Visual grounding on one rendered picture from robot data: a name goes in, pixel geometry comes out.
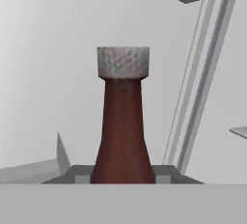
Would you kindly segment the red ketchup bottle grey cap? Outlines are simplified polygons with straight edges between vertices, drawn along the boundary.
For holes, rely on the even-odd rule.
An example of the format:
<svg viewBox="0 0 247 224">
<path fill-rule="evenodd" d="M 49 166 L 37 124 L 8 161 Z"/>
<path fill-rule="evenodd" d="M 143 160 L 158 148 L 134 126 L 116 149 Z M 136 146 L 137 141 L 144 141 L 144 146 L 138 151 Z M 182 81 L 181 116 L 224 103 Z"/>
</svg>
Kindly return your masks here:
<svg viewBox="0 0 247 224">
<path fill-rule="evenodd" d="M 98 77 L 105 81 L 101 142 L 93 183 L 154 183 L 143 127 L 142 80 L 149 76 L 147 47 L 102 46 Z"/>
</svg>

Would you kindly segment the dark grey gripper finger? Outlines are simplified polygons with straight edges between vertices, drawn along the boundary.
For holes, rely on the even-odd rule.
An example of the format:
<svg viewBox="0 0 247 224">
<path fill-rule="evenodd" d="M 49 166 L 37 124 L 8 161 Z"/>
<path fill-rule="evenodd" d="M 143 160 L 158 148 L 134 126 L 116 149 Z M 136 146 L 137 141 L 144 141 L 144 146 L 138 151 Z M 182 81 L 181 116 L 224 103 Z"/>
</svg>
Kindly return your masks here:
<svg viewBox="0 0 247 224">
<path fill-rule="evenodd" d="M 46 183 L 90 184 L 93 171 L 93 165 L 72 165 L 64 175 L 48 180 Z"/>
</svg>

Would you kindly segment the grey fridge door frame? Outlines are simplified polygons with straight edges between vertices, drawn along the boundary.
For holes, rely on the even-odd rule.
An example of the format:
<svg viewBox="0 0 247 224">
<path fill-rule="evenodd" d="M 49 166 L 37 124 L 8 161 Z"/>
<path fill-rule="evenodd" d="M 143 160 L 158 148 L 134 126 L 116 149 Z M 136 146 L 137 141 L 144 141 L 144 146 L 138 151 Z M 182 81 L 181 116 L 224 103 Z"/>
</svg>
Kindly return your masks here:
<svg viewBox="0 0 247 224">
<path fill-rule="evenodd" d="M 236 0 L 201 2 L 162 162 L 185 173 Z"/>
</svg>

